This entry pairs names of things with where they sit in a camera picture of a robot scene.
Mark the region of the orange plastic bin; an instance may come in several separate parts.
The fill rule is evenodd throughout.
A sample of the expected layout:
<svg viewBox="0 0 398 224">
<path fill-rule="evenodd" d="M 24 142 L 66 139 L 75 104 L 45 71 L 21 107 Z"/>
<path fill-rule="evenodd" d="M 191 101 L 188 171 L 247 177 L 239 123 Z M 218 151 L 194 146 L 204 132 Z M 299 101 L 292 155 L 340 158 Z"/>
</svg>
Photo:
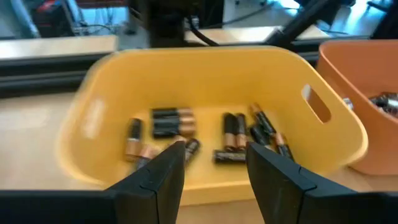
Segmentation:
<svg viewBox="0 0 398 224">
<path fill-rule="evenodd" d="M 369 175 L 398 175 L 398 114 L 370 102 L 398 93 L 398 40 L 327 41 L 317 71 L 341 98 L 348 98 L 368 134 L 368 151 L 351 167 Z"/>
</svg>

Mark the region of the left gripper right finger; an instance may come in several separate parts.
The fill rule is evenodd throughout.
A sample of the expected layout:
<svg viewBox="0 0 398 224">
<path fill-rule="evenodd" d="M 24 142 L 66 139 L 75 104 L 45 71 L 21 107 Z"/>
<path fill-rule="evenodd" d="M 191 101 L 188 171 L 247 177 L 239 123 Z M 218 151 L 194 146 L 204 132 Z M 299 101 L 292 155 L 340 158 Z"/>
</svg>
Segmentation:
<svg viewBox="0 0 398 224">
<path fill-rule="evenodd" d="M 354 193 L 255 142 L 247 144 L 246 165 L 266 224 L 299 224 L 304 199 L 312 193 L 317 197 Z"/>
</svg>

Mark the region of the yellow plastic bin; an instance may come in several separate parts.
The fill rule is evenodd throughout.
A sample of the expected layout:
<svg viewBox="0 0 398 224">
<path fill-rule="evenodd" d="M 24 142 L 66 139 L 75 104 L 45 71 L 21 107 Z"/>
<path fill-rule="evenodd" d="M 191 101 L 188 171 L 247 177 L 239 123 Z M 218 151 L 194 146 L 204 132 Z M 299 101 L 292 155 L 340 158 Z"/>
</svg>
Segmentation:
<svg viewBox="0 0 398 224">
<path fill-rule="evenodd" d="M 131 118 L 153 139 L 153 108 L 191 108 L 200 152 L 185 173 L 182 205 L 250 200 L 242 165 L 216 165 L 223 144 L 222 115 L 249 113 L 257 103 L 282 133 L 294 159 L 327 175 L 362 158 L 368 136 L 359 118 L 317 71 L 277 47 L 203 47 L 124 50 L 95 62 L 75 95 L 57 140 L 58 163 L 81 181 L 107 188 L 125 178 Z"/>
</svg>

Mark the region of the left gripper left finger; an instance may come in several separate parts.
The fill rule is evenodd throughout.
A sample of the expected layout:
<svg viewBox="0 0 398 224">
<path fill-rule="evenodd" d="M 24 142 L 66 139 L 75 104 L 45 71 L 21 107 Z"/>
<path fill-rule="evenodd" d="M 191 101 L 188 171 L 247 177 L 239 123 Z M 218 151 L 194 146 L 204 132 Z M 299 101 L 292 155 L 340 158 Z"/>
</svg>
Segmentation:
<svg viewBox="0 0 398 224">
<path fill-rule="evenodd" d="M 175 224 L 185 177 L 185 143 L 177 141 L 108 189 L 118 224 Z"/>
</svg>

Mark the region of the black copper battery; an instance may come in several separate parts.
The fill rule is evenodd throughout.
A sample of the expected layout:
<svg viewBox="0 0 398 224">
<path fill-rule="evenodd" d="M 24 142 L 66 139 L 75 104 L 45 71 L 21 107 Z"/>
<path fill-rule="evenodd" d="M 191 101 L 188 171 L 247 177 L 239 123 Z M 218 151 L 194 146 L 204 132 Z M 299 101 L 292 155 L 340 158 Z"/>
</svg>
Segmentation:
<svg viewBox="0 0 398 224">
<path fill-rule="evenodd" d="M 191 108 L 154 108 L 152 110 L 153 118 L 163 118 L 170 116 L 190 116 L 193 114 Z"/>
<path fill-rule="evenodd" d="M 239 150 L 245 150 L 247 143 L 246 116 L 242 113 L 236 115 L 236 145 Z"/>
<path fill-rule="evenodd" d="M 223 147 L 225 151 L 236 151 L 236 117 L 231 113 L 223 114 Z"/>
<path fill-rule="evenodd" d="M 286 158 L 289 158 L 291 161 L 295 161 L 293 154 L 290 150 L 290 147 L 285 140 L 284 135 L 281 133 L 275 133 L 274 140 L 277 145 L 277 150 L 279 154 Z"/>
<path fill-rule="evenodd" d="M 213 151 L 213 161 L 216 164 L 245 164 L 246 154 L 244 152 Z"/>
<path fill-rule="evenodd" d="M 272 151 L 274 150 L 272 147 L 272 144 L 271 144 L 270 137 L 268 136 L 267 133 L 264 132 L 264 130 L 259 125 L 257 125 L 257 124 L 252 125 L 249 128 L 249 131 L 251 133 L 252 139 L 256 143 L 264 146 L 265 148 L 267 148 L 269 150 L 272 150 Z"/>
<path fill-rule="evenodd" d="M 149 161 L 158 156 L 160 152 L 161 150 L 159 147 L 151 144 L 145 144 L 135 162 L 134 170 L 137 171 L 144 167 Z"/>
<path fill-rule="evenodd" d="M 127 161 L 135 161 L 142 151 L 142 127 L 141 119 L 134 118 L 131 120 L 126 141 L 126 149 L 124 158 Z"/>
<path fill-rule="evenodd" d="M 196 156 L 201 147 L 201 142 L 196 138 L 191 138 L 185 143 L 185 161 L 184 166 L 188 166 Z"/>
<path fill-rule="evenodd" d="M 257 103 L 253 103 L 249 105 L 249 109 L 264 132 L 274 137 L 277 132 L 261 107 Z"/>
<path fill-rule="evenodd" d="M 172 138 L 175 136 L 189 137 L 193 136 L 196 130 L 197 129 L 194 124 L 181 124 L 177 126 L 154 127 L 152 130 L 152 135 L 156 139 Z"/>
<path fill-rule="evenodd" d="M 195 123 L 193 116 L 168 116 L 153 119 L 154 126 L 178 126 L 180 124 L 193 123 Z"/>
</svg>

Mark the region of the black side stand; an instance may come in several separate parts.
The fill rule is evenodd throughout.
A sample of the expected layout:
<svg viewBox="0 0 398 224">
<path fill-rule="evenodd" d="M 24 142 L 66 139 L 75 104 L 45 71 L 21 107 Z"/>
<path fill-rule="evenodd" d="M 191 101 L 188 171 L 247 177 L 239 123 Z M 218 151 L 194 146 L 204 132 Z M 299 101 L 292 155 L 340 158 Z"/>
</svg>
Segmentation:
<svg viewBox="0 0 398 224">
<path fill-rule="evenodd" d="M 370 39 L 398 39 L 398 0 L 392 0 L 389 6 L 382 6 L 373 2 L 369 3 L 386 14 L 370 35 Z"/>
</svg>

